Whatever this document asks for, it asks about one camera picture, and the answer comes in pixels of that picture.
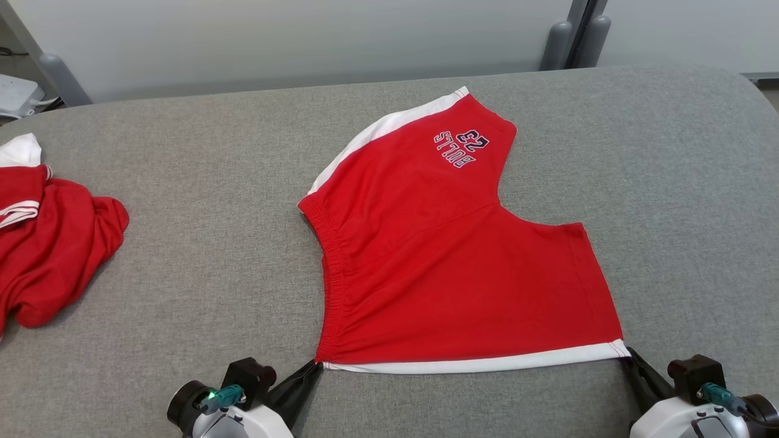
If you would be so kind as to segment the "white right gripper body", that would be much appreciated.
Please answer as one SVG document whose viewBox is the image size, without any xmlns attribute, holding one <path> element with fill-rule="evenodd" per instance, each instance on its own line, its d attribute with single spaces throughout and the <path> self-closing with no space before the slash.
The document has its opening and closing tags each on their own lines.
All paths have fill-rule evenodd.
<svg viewBox="0 0 779 438">
<path fill-rule="evenodd" d="M 629 438 L 750 438 L 750 432 L 742 417 L 721 406 L 693 406 L 673 397 L 641 415 Z"/>
</svg>

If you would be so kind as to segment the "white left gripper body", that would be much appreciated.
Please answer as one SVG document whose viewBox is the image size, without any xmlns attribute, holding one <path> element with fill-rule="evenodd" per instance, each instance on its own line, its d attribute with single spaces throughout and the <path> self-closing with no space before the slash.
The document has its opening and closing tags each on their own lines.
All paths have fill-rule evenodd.
<svg viewBox="0 0 779 438">
<path fill-rule="evenodd" d="M 193 438 L 295 438 L 295 410 L 267 405 L 244 411 L 237 406 L 213 413 L 197 411 Z"/>
</svg>

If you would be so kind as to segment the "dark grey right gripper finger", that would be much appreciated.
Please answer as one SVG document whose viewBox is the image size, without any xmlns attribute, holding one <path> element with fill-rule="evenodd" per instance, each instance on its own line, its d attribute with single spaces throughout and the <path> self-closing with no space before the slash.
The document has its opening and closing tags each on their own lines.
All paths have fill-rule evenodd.
<svg viewBox="0 0 779 438">
<path fill-rule="evenodd" d="M 629 379 L 640 401 L 661 401 L 674 396 L 673 385 L 665 380 L 635 349 L 629 349 Z"/>
<path fill-rule="evenodd" d="M 662 390 L 657 389 L 656 382 L 656 377 L 659 377 L 660 381 L 662 377 L 632 347 L 626 349 L 629 354 L 623 358 L 623 370 L 639 413 L 646 413 L 662 399 Z"/>
</svg>

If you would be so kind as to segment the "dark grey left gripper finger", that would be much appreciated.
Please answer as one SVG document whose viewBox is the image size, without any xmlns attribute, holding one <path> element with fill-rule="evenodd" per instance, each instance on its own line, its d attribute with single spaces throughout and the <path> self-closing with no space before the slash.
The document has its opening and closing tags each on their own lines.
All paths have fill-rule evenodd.
<svg viewBox="0 0 779 438">
<path fill-rule="evenodd" d="M 309 361 L 284 380 L 285 397 L 284 401 L 281 401 L 281 416 L 290 429 L 294 428 L 295 422 L 306 407 L 323 370 L 323 363 Z"/>
<path fill-rule="evenodd" d="M 311 360 L 268 393 L 267 406 L 278 414 L 300 414 L 319 379 L 320 364 Z"/>
</svg>

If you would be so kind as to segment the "red shorts with white stripe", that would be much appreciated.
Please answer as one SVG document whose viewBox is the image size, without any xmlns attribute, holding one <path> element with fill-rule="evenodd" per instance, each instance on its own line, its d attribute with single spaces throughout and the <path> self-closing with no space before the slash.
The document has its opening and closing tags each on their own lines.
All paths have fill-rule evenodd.
<svg viewBox="0 0 779 438">
<path fill-rule="evenodd" d="M 315 178 L 299 208 L 323 250 L 317 363 L 463 374 L 631 355 L 584 225 L 501 205 L 516 135 L 461 87 L 381 117 Z"/>
</svg>

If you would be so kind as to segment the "red jersey with white sleeves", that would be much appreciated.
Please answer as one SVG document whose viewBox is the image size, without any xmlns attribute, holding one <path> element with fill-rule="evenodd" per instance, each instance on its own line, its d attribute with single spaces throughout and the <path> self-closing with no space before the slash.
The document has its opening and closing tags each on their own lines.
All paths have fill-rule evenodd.
<svg viewBox="0 0 779 438">
<path fill-rule="evenodd" d="M 122 246 L 128 211 L 56 178 L 32 133 L 0 146 L 0 340 L 10 317 L 47 324 Z"/>
</svg>

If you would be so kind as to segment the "white power strip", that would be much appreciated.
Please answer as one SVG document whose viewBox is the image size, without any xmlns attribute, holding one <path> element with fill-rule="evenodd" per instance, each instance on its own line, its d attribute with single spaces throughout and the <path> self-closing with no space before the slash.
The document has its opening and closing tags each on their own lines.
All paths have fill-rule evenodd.
<svg viewBox="0 0 779 438">
<path fill-rule="evenodd" d="M 45 95 L 37 82 L 0 74 L 0 117 L 22 119 L 31 116 Z"/>
</svg>

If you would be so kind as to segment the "grey partition frame post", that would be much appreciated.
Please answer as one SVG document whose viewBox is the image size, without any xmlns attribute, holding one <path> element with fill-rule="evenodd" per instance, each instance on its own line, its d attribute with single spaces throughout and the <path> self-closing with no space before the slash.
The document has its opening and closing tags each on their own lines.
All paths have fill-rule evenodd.
<svg viewBox="0 0 779 438">
<path fill-rule="evenodd" d="M 594 68 L 598 64 L 612 20 L 606 15 L 609 0 L 587 0 L 574 36 L 568 67 Z"/>
<path fill-rule="evenodd" d="M 22 22 L 9 0 L 0 0 L 0 19 L 30 54 L 32 61 L 41 69 L 54 91 L 69 107 L 92 105 L 93 100 L 76 80 L 63 58 L 44 52 Z"/>
<path fill-rule="evenodd" d="M 589 0 L 572 0 L 566 20 L 551 26 L 539 71 L 556 71 L 565 69 L 568 56 L 572 50 L 573 40 L 579 30 L 585 15 Z"/>
</svg>

